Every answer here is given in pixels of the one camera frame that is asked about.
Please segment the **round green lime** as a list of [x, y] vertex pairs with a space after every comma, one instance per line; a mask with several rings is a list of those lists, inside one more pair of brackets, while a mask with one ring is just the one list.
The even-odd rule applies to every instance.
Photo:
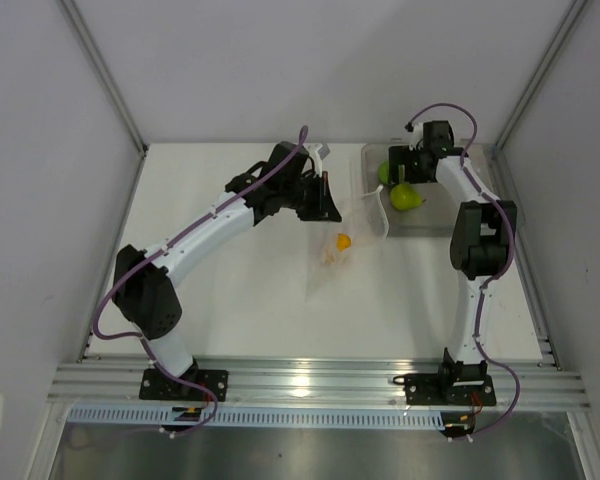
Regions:
[[389, 168], [388, 161], [385, 161], [378, 166], [378, 169], [377, 169], [378, 181], [383, 185], [390, 184], [389, 170], [390, 170], [390, 168]]

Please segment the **green pear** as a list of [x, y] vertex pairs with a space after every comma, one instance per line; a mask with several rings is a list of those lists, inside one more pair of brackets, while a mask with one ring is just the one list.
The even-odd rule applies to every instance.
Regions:
[[399, 212], [406, 212], [422, 206], [424, 198], [408, 183], [401, 183], [389, 192], [391, 206]]

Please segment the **orange fruit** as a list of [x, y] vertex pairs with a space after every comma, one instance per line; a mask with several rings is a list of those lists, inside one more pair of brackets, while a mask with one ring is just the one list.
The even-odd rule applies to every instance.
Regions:
[[344, 252], [352, 246], [351, 238], [344, 234], [338, 233], [335, 237], [335, 248], [338, 252]]

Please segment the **clear zip top bag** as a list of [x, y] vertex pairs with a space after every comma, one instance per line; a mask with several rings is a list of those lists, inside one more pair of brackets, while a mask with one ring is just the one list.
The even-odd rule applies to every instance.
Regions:
[[[341, 223], [318, 223], [309, 230], [306, 296], [331, 293], [344, 282], [354, 264], [388, 235], [389, 221], [382, 203], [384, 185], [369, 193], [340, 202]], [[338, 233], [348, 235], [352, 246], [344, 252], [335, 248]]]

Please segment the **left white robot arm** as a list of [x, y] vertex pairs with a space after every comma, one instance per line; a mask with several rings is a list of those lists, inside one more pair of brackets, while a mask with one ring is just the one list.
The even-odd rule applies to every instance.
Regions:
[[232, 178], [210, 209], [182, 232], [145, 249], [122, 248], [114, 269], [112, 301], [134, 325], [151, 359], [165, 371], [162, 388], [177, 400], [196, 390], [194, 364], [177, 325], [182, 306], [177, 288], [209, 254], [282, 209], [303, 222], [339, 223], [323, 167], [325, 144], [283, 141], [269, 158]]

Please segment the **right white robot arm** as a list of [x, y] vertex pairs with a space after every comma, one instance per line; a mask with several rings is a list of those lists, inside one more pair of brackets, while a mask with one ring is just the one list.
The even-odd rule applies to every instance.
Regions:
[[389, 149], [388, 184], [438, 184], [457, 206], [449, 255], [459, 294], [446, 357], [463, 367], [482, 366], [490, 302], [514, 259], [517, 207], [479, 178], [467, 150], [455, 145], [449, 122], [411, 121], [406, 130], [409, 143]]

